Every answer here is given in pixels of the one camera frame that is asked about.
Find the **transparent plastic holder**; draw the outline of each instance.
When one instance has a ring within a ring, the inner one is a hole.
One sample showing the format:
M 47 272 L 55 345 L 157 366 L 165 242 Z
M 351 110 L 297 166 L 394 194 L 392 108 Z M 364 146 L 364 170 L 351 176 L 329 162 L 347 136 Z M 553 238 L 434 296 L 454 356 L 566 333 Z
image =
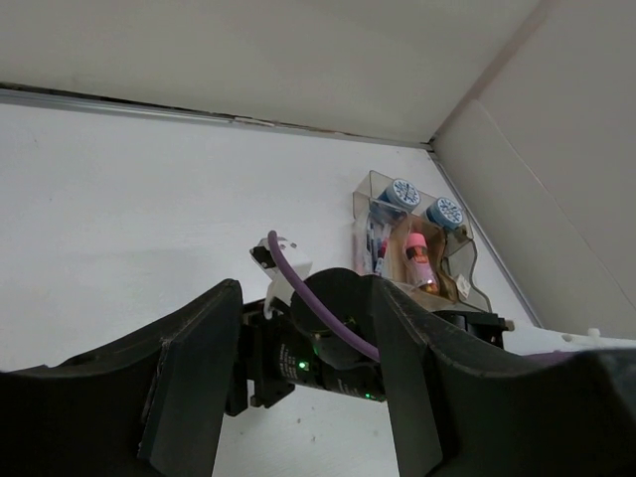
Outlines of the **transparent plastic holder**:
M 392 181 L 393 179 L 372 171 L 354 192 L 354 270 L 361 275 L 376 271 L 374 262 L 377 261 L 371 247 L 370 223 L 378 229 L 390 224 L 392 232 L 382 267 L 384 278 L 391 280 L 429 311 L 491 311 L 490 300 L 473 281 L 477 261 L 474 240 L 464 231 L 446 231 L 417 213 L 421 211 L 423 214 L 435 201 L 431 196 L 420 192 L 421 203 L 412 214 L 374 198 L 374 194 L 379 196 Z M 403 259 L 403 245 L 409 231 L 422 233 L 426 237 L 431 266 L 440 281 L 439 295 L 426 293 L 409 284 Z

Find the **white floor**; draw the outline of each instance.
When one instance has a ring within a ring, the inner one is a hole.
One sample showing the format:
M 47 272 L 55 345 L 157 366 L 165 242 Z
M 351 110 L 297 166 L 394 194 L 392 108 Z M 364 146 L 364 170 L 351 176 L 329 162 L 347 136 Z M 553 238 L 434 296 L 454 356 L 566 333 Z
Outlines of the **white floor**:
M 267 278 L 270 229 L 315 269 L 351 262 L 351 193 L 374 169 L 450 190 L 422 150 L 208 124 L 0 104 L 0 369 L 119 338 L 223 278 Z M 530 321 L 479 241 L 476 284 Z M 226 418 L 215 477 L 397 476 L 387 407 L 297 390 Z

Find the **white wall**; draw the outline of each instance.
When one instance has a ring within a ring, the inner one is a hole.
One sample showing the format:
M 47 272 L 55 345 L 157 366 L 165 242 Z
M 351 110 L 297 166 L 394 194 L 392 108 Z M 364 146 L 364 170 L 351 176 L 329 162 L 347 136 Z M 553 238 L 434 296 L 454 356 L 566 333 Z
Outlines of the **white wall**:
M 538 0 L 3 0 L 0 81 L 427 141 Z
M 636 2 L 545 3 L 437 152 L 545 325 L 635 338 Z

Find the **blue bottle cap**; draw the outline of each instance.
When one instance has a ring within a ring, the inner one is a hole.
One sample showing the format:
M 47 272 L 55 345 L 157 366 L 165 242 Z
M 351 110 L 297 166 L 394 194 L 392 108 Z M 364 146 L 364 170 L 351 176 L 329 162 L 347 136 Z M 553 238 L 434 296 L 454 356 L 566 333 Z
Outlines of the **blue bottle cap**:
M 421 201 L 415 186 L 404 179 L 395 179 L 387 187 L 385 194 L 390 203 L 408 212 L 415 209 Z
M 460 207 L 445 197 L 440 197 L 426 209 L 426 217 L 434 224 L 452 231 L 464 222 Z

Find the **pink bottle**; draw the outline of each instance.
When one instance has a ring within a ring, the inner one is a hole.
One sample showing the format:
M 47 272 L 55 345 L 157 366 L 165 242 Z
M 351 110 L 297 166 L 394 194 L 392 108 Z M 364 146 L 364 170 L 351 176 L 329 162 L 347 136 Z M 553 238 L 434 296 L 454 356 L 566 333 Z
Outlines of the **pink bottle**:
M 426 238 L 419 233 L 408 234 L 404 245 L 406 267 L 411 277 L 411 284 L 426 293 L 439 294 L 439 283 L 430 266 Z

